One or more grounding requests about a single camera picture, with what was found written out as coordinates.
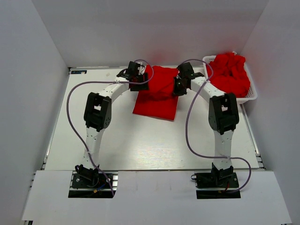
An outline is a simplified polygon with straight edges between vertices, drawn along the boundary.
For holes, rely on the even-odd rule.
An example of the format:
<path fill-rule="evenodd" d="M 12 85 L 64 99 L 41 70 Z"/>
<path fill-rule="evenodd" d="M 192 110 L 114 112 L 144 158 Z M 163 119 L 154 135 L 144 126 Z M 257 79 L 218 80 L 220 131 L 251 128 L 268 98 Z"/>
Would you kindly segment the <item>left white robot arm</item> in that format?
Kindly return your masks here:
<path fill-rule="evenodd" d="M 114 83 L 99 92 L 91 92 L 87 97 L 84 111 L 86 145 L 82 165 L 88 169 L 99 166 L 99 151 L 102 136 L 112 120 L 112 103 L 127 90 L 149 90 L 148 74 L 143 65 L 130 61 L 128 67 L 117 74 Z"/>

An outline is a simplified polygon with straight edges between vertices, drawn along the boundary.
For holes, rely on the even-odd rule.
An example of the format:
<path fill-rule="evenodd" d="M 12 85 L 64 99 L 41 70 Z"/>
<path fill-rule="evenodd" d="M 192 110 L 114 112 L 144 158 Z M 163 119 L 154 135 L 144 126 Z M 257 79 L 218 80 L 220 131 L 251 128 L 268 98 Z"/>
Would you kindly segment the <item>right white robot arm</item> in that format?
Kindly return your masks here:
<path fill-rule="evenodd" d="M 215 186 L 222 187 L 229 181 L 225 171 L 233 170 L 232 137 L 239 123 L 236 96 L 215 87 L 202 73 L 196 73 L 187 61 L 177 66 L 177 70 L 173 95 L 183 96 L 190 89 L 196 93 L 196 97 L 201 96 L 209 104 L 208 122 L 214 132 L 215 156 L 203 156 L 203 158 L 213 159 L 212 168 L 217 172 L 212 174 L 211 180 Z"/>

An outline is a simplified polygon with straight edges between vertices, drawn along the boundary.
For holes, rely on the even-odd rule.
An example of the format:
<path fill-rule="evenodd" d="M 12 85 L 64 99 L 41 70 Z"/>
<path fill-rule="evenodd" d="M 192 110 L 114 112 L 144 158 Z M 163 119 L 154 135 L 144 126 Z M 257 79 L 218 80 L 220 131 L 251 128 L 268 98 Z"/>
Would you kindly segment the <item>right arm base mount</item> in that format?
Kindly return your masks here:
<path fill-rule="evenodd" d="M 209 172 L 195 173 L 191 175 L 191 180 L 195 182 L 196 198 L 207 199 L 240 199 L 240 191 L 234 192 L 239 188 L 237 174 L 234 172 L 230 178 L 225 178 L 221 184 L 217 184 Z"/>

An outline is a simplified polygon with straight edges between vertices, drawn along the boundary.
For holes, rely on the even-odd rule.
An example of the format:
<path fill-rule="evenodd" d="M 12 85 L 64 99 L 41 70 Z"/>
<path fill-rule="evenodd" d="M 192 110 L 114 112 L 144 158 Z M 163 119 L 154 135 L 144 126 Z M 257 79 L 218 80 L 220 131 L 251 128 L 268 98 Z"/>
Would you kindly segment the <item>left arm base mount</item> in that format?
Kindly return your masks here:
<path fill-rule="evenodd" d="M 98 174 L 98 178 L 90 181 L 78 173 L 73 172 L 68 192 L 68 198 L 83 199 L 111 199 L 113 194 L 109 183 L 112 186 L 114 194 L 118 185 L 118 174 L 116 172 L 107 173 L 107 179 L 102 173 Z"/>

